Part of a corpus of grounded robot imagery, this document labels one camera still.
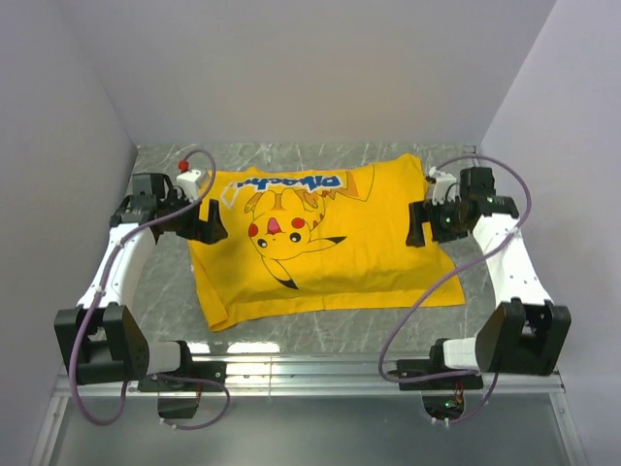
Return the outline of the yellow printed pillowcase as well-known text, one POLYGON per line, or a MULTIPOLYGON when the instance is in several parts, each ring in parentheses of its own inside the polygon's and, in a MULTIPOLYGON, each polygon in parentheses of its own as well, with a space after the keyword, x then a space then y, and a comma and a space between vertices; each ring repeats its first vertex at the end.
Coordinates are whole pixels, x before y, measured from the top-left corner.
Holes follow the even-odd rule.
POLYGON ((361 168, 216 175, 228 238, 191 242, 210 330, 315 311, 429 307, 465 301, 441 248, 406 246, 409 203, 425 197, 418 157, 361 168))

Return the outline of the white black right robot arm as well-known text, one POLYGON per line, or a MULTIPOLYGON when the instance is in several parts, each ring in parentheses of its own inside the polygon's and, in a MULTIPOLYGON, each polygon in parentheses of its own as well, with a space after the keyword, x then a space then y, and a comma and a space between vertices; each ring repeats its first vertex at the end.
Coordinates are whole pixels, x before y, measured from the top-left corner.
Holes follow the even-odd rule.
POLYGON ((570 311, 554 304, 542 286, 520 231, 524 215, 514 200, 500 196, 488 167, 453 176, 432 168, 432 193, 409 204, 406 244, 422 248, 428 238, 448 243, 472 236, 494 291, 495 310, 471 338, 444 340, 427 365, 432 384, 447 388, 463 371, 529 376, 550 375, 572 323, 570 311))

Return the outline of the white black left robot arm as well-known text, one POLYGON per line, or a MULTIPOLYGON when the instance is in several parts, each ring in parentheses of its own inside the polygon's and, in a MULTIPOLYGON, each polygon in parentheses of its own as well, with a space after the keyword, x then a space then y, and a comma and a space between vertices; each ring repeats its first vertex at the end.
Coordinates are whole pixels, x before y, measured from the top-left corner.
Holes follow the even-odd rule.
POLYGON ((166 233, 213 245, 227 237, 209 172, 189 169, 133 176, 132 191, 110 218, 108 246, 77 305, 61 310, 54 331, 73 384, 124 383, 160 374, 173 390, 190 387, 195 366, 181 341, 151 342, 131 313, 138 281, 166 233))

